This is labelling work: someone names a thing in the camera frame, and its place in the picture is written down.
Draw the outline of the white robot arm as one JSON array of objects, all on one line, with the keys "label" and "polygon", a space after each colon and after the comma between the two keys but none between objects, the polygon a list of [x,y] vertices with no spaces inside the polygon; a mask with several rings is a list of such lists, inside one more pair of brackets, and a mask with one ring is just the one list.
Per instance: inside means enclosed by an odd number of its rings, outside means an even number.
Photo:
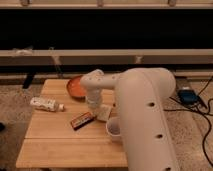
[{"label": "white robot arm", "polygon": [[107,75],[96,69],[81,78],[92,110],[102,104],[101,91],[114,91],[116,112],[129,171],[180,171],[163,110],[175,88],[165,68],[133,68]]}]

